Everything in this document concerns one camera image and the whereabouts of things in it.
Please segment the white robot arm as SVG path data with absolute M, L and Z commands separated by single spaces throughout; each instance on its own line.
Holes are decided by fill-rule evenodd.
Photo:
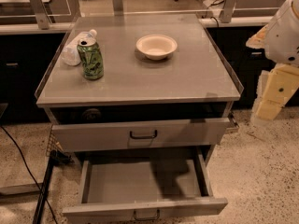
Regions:
M 273 120 L 299 89 L 299 0 L 286 0 L 271 21 L 253 35 L 246 46 L 264 49 L 265 57 L 275 63 L 262 71 L 251 120 Z

